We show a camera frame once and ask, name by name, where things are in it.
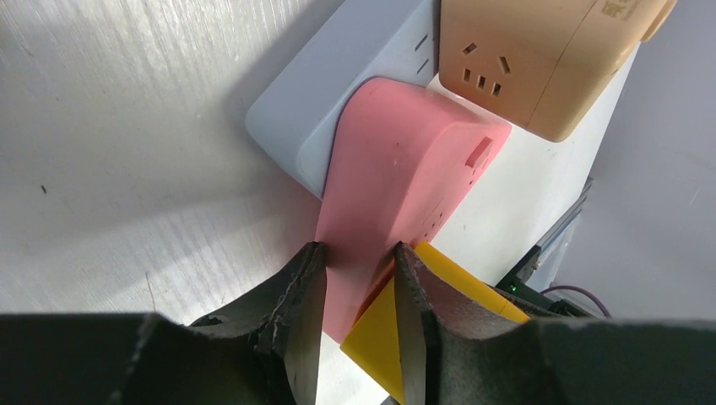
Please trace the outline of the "pink triangular power strip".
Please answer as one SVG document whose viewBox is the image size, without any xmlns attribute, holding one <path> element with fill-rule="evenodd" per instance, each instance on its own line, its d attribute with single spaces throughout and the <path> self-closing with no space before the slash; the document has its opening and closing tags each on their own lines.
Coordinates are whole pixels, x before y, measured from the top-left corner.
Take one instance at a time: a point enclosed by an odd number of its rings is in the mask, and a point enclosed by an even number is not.
<svg viewBox="0 0 716 405">
<path fill-rule="evenodd" d="M 316 238 L 327 247 L 324 331 L 365 311 L 398 242 L 431 240 L 506 143 L 511 125 L 431 89 L 367 80 L 337 125 Z"/>
</svg>

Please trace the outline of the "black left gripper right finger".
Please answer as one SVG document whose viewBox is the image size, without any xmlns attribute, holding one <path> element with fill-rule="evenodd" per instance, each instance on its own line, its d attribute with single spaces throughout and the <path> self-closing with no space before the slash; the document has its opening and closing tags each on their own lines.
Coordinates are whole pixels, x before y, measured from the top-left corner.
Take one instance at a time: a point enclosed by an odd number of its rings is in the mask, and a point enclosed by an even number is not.
<svg viewBox="0 0 716 405">
<path fill-rule="evenodd" d="M 547 316 L 517 323 L 398 243 L 394 291 L 408 404 L 712 404 L 715 325 Z"/>
</svg>

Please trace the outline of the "tan cube socket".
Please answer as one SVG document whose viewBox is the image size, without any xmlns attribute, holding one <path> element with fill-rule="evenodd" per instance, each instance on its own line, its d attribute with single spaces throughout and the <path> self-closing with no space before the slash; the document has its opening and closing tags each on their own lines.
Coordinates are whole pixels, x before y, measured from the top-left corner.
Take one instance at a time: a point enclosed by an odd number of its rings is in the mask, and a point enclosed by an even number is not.
<svg viewBox="0 0 716 405">
<path fill-rule="evenodd" d="M 568 138 L 671 0 L 447 0 L 445 89 L 547 141 Z"/>
</svg>

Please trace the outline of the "light blue power strip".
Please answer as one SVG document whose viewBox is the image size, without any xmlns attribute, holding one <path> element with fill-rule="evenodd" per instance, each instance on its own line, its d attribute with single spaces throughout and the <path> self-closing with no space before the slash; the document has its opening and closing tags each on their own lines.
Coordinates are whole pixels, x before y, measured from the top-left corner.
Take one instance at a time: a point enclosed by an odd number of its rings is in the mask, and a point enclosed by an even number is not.
<svg viewBox="0 0 716 405">
<path fill-rule="evenodd" d="M 248 109 L 248 133 L 321 198 L 339 116 L 360 85 L 384 77 L 425 87 L 437 75 L 440 5 L 343 2 Z"/>
</svg>

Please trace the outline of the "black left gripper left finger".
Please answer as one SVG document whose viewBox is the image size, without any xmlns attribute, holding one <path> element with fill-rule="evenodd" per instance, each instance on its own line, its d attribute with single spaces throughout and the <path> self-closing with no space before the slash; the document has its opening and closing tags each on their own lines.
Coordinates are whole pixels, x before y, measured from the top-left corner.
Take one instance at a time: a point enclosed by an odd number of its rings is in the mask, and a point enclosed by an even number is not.
<svg viewBox="0 0 716 405">
<path fill-rule="evenodd" d="M 4 314 L 4 404 L 313 404 L 326 247 L 188 326 L 156 312 Z"/>
</svg>

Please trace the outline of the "yellow cube socket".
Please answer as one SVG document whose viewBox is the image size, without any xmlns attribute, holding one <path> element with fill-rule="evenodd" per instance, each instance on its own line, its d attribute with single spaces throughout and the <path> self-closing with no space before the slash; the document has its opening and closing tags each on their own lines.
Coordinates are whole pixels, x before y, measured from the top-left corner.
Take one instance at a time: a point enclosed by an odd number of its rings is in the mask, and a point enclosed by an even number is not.
<svg viewBox="0 0 716 405">
<path fill-rule="evenodd" d="M 499 319 L 517 324 L 530 320 L 523 310 L 460 267 L 427 242 L 415 247 L 417 256 L 443 282 L 460 294 L 484 306 Z M 341 350 L 358 364 L 389 394 L 389 401 L 404 403 L 404 387 L 399 356 L 399 335 L 392 276 L 373 291 L 373 301 L 341 343 Z"/>
</svg>

